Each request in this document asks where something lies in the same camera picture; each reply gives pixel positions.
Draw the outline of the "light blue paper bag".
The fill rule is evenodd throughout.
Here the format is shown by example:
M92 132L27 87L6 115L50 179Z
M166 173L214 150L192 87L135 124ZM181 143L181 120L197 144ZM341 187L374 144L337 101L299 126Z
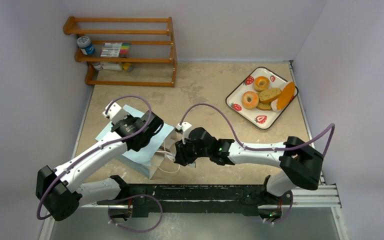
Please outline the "light blue paper bag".
M126 112L129 113L129 116L132 117L142 117L143 112L126 106ZM99 146L103 146L104 143L115 140L117 144L120 144L121 137L116 132L111 132L111 127L113 124L109 122L107 126L100 132L100 134L95 138ZM124 163L128 167L134 169L135 171L142 173L145 177L151 179L154 175L157 167L161 164L161 160L156 162L156 165L152 166L152 157L156 151L160 150L160 147L166 146L169 147L173 144L172 140L168 140L171 137L171 134L174 132L174 127L168 124L164 124L161 131L153 136L147 146L142 148L140 151L128 150L124 153L117 153L114 157L116 160Z

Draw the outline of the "brown fake bread piece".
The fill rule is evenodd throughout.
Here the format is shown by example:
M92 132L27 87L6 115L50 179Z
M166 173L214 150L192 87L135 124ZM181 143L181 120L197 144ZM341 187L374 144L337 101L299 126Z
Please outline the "brown fake bread piece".
M271 107L270 103L263 103L263 102L259 102L258 105L256 106L256 108L258 110L261 110L261 111L270 111L270 110L272 110L272 107Z

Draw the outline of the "white orange fake bread slice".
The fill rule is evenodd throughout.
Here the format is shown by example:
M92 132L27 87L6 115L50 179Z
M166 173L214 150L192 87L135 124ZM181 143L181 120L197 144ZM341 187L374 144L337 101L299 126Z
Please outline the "white orange fake bread slice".
M279 97L270 103L271 109L275 112L283 110L294 97L296 90L295 83L293 81L286 84L282 89Z

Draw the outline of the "metal tongs with white handle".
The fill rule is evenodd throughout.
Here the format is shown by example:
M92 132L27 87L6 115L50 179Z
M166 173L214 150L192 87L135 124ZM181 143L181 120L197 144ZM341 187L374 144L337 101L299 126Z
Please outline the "metal tongs with white handle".
M169 159L172 162L175 162L175 154L166 150L157 150L156 153L163 154L165 158ZM186 165L187 167L196 168L196 163L190 163Z

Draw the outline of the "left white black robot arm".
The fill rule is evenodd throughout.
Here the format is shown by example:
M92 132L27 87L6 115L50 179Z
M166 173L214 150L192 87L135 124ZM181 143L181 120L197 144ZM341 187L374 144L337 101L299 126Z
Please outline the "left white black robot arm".
M143 150L162 130L164 121L150 110L141 117L123 109L108 110L103 115L109 119L111 129L101 140L68 162L55 168L45 165L37 172L38 220L53 217L62 221L78 207L100 200L112 200L118 205L128 201L129 191L119 176L92 183L84 181L118 155Z

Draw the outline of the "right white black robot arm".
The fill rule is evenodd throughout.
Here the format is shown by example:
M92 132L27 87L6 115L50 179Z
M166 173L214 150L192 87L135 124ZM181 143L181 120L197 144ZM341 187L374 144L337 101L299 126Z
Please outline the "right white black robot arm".
M268 204L292 189L314 191L319 187L324 157L298 137L271 144L239 143L234 139L217 139L204 128L193 128L187 122L178 124L175 130L182 135L175 143L176 164L188 166L198 158L208 158L220 166L257 164L280 168L280 172L269 176L260 191L262 200Z

